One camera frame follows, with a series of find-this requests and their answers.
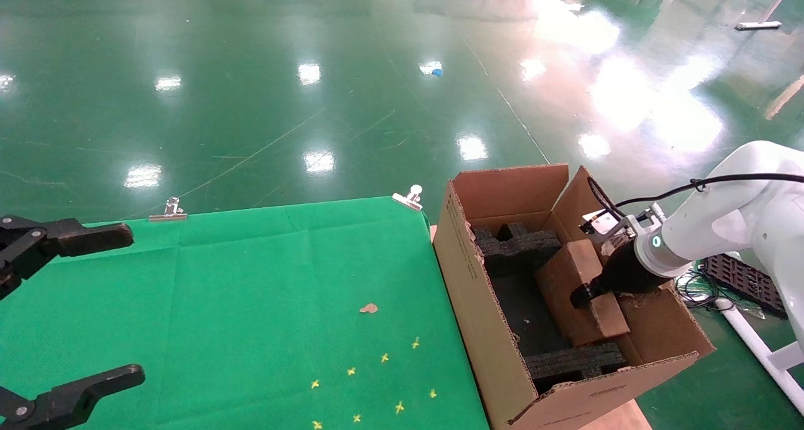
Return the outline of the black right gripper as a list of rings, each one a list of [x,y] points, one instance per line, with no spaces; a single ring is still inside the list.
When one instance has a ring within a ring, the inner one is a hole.
[[[639,261],[634,241],[618,247],[603,266],[597,278],[582,283],[570,294],[574,309],[582,309],[606,293],[643,294],[657,289],[657,276]]]

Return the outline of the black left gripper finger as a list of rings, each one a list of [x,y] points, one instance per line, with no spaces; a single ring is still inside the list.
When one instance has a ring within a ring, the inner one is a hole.
[[[1,221],[1,299],[57,257],[79,257],[133,245],[129,225],[86,227],[77,219],[37,222],[16,215]]]
[[[109,395],[143,384],[140,365],[130,364],[67,382],[27,399],[1,387],[2,429],[69,429],[85,424]]]

